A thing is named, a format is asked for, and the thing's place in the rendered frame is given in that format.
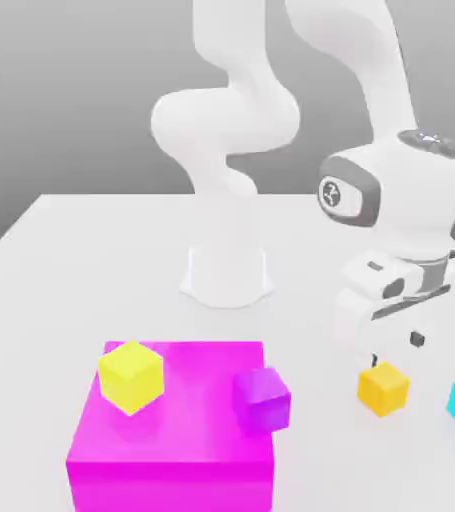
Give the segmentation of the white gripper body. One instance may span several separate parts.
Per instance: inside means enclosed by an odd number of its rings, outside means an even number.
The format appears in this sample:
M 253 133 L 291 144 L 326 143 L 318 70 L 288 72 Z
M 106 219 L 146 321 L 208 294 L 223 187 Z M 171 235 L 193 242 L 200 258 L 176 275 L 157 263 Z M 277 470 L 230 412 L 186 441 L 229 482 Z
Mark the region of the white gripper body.
M 450 284 L 419 296 L 399 296 L 376 300 L 351 288 L 336 297 L 332 317 L 332 338 L 357 355 L 378 353 L 379 340 L 372 325 L 386 317 L 447 294 Z

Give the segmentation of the small orange cube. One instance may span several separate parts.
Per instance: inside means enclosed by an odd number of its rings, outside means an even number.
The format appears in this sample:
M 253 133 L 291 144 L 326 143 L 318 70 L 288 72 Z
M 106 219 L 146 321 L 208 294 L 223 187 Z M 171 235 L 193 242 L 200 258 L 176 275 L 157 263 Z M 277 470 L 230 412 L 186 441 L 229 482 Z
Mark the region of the small orange cube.
M 409 378 L 387 362 L 363 370 L 359 374 L 357 398 L 378 417 L 384 417 L 405 406 Z

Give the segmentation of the small purple cube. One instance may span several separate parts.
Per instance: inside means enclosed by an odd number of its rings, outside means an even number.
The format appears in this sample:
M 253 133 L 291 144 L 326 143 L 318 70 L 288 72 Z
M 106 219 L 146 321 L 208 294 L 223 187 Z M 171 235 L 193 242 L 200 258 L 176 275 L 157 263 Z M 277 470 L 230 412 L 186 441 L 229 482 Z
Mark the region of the small purple cube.
M 290 424 L 291 392 L 273 367 L 240 372 L 232 381 L 233 408 L 250 435 L 272 433 Z

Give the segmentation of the small yellow cube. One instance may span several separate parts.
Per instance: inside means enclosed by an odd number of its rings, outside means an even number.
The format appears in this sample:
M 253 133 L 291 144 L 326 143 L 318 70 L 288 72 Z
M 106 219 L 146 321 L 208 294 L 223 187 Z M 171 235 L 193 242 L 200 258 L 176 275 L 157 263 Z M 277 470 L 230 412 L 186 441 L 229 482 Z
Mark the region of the small yellow cube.
M 101 395 L 132 416 L 164 393 L 164 359 L 136 341 L 116 346 L 98 360 Z

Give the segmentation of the large magenta box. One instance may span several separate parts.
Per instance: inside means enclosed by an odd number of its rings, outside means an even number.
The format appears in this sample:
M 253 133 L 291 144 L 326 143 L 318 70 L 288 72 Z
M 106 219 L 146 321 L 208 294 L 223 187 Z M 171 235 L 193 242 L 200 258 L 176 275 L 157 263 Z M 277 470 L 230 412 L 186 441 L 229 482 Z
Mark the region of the large magenta box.
M 66 459 L 76 512 L 270 512 L 270 435 L 249 436 L 233 375 L 264 363 L 258 341 L 150 342 L 164 393 L 132 416 L 91 384 Z

